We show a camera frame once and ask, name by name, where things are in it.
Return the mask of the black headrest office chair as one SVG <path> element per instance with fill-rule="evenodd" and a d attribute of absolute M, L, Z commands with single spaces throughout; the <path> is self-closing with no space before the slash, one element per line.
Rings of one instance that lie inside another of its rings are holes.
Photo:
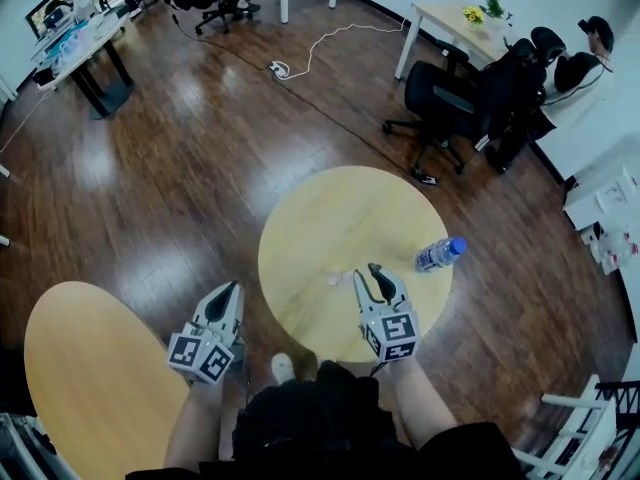
<path fill-rule="evenodd" d="M 506 52 L 496 61 L 467 78 L 455 74 L 455 68 L 469 60 L 459 48 L 440 41 L 449 50 L 446 69 L 417 61 L 406 80 L 404 103 L 417 121 L 386 120 L 385 134 L 395 127 L 419 132 L 421 146 L 411 176 L 424 185 L 437 179 L 423 172 L 421 159 L 430 144 L 447 151 L 454 170 L 461 174 L 465 161 L 452 145 L 455 136 L 472 141 L 510 137 L 540 107 L 544 99 L 546 69 L 566 51 L 561 38 L 547 27 L 534 28 L 529 38 L 506 43 Z"/>

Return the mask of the plastic bottle with blue cap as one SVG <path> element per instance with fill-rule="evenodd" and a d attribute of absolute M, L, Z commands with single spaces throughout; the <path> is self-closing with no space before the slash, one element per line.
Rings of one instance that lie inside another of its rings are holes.
<path fill-rule="evenodd" d="M 435 242 L 416 254 L 414 265 L 418 272 L 427 272 L 448 266 L 457 261 L 467 250 L 462 237 L 448 237 Z"/>

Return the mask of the person's white shoe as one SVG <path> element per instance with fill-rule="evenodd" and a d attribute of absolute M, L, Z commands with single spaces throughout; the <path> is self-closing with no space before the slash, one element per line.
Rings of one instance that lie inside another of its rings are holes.
<path fill-rule="evenodd" d="M 283 352 L 275 354 L 271 359 L 271 372 L 275 382 L 282 385 L 296 378 L 291 358 Z"/>

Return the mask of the clear plastic bags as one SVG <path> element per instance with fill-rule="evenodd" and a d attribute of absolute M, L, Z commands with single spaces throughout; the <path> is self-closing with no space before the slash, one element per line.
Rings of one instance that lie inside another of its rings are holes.
<path fill-rule="evenodd" d="M 74 29 L 66 34 L 49 55 L 51 70 L 57 75 L 77 59 L 83 57 L 92 44 L 92 33 Z"/>

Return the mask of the black swivel chair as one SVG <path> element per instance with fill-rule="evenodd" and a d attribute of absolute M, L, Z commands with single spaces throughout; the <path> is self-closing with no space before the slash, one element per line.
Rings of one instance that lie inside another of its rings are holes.
<path fill-rule="evenodd" d="M 195 26 L 195 33 L 198 37 L 203 34 L 203 26 L 217 18 L 221 19 L 223 32 L 227 34 L 229 32 L 228 17 L 239 20 L 246 16 L 248 19 L 252 19 L 254 14 L 261 9 L 260 5 L 248 0 L 214 0 L 214 2 L 214 8 L 204 11 L 203 20 Z"/>

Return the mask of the white oval table black base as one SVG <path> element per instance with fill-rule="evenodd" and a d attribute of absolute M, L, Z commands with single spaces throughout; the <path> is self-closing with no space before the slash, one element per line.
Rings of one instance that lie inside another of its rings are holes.
<path fill-rule="evenodd" d="M 128 21 L 129 12 L 118 8 L 99 13 L 90 20 L 69 28 L 50 51 L 36 62 L 33 79 L 37 87 L 45 92 L 53 91 L 61 82 L 70 78 L 90 103 L 91 116 L 94 120 L 104 119 L 113 114 L 127 101 L 134 87 L 133 79 L 113 44 L 114 36 L 124 30 L 124 25 Z M 91 46 L 83 57 L 55 75 L 51 70 L 50 53 L 66 34 L 82 28 L 92 33 Z M 110 59 L 117 74 L 117 77 L 104 87 L 99 85 L 88 67 L 89 61 L 102 51 Z"/>

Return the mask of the pile of clear plastic bottles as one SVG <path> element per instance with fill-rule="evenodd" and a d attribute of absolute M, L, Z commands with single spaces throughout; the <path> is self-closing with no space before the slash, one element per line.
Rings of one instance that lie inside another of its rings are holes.
<path fill-rule="evenodd" d="M 606 230 L 595 223 L 580 232 L 582 242 L 605 275 L 609 275 L 631 260 L 640 258 L 640 243 L 628 229 Z"/>

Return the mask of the wooden desk white legs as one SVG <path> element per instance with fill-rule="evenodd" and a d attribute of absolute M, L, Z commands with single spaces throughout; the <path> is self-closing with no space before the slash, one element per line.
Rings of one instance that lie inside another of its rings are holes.
<path fill-rule="evenodd" d="M 448 34 L 453 46 L 472 52 L 485 63 L 499 59 L 507 51 L 507 44 L 515 42 L 515 30 L 506 21 L 488 17 L 482 25 L 471 25 L 463 16 L 463 7 L 464 4 L 454 1 L 411 5 L 410 27 L 395 69 L 395 79 L 400 80 L 403 75 L 424 19 Z"/>

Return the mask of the person's right forearm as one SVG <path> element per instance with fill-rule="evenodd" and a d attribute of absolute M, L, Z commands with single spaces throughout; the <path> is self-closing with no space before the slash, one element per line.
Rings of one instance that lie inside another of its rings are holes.
<path fill-rule="evenodd" d="M 415 357 L 392 362 L 388 373 L 409 441 L 422 448 L 457 426 L 452 412 Z"/>

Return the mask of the person's left forearm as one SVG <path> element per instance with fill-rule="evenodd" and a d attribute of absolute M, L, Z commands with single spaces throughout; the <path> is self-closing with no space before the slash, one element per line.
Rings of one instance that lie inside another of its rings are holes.
<path fill-rule="evenodd" d="M 199 471 L 204 462 L 218 460 L 223 385 L 193 383 L 174 424 L 165 468 Z"/>

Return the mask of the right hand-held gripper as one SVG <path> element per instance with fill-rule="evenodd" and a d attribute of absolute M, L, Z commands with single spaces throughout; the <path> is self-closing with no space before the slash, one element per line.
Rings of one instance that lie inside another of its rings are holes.
<path fill-rule="evenodd" d="M 364 276 L 356 269 L 353 284 L 365 342 L 379 363 L 413 356 L 419 341 L 419 325 L 404 282 L 380 264 L 369 263 L 368 269 L 384 300 L 373 297 Z"/>

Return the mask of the person's black clothing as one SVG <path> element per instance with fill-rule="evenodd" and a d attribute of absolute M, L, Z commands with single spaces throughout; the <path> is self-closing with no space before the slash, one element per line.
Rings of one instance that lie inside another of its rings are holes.
<path fill-rule="evenodd" d="M 276 382 L 239 411 L 232 458 L 140 470 L 125 480 L 526 480 L 499 427 L 460 424 L 422 448 L 399 440 L 379 382 L 323 361 L 313 380 Z"/>

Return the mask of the small round wooden side table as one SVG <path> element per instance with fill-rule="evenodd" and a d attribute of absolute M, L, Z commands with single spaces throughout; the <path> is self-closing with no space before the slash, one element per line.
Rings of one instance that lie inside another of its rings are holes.
<path fill-rule="evenodd" d="M 380 291 L 368 264 L 396 274 L 426 334 L 447 304 L 453 268 L 420 273 L 414 260 L 447 235 L 434 206 L 400 177 L 363 166 L 325 170 L 271 212 L 259 245 L 262 292 L 279 324 L 317 356 L 372 363 L 375 355 L 359 328 L 353 272 L 363 274 L 374 296 Z M 334 271 L 351 271 L 351 278 L 329 286 L 327 276 Z"/>

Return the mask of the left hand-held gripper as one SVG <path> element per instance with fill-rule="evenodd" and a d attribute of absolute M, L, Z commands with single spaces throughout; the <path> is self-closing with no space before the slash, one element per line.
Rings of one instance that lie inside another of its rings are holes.
<path fill-rule="evenodd" d="M 245 290 L 237 281 L 223 284 L 197 305 L 193 319 L 169 340 L 167 365 L 191 382 L 218 384 L 226 373 L 241 371 L 245 345 L 239 337 Z"/>

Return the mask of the large round yellow table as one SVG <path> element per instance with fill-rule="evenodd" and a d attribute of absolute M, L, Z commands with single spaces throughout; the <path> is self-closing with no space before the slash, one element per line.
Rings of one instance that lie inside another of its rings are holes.
<path fill-rule="evenodd" d="M 81 480 L 159 469 L 188 394 L 156 334 L 94 285 L 48 289 L 26 329 L 24 364 L 38 418 Z"/>

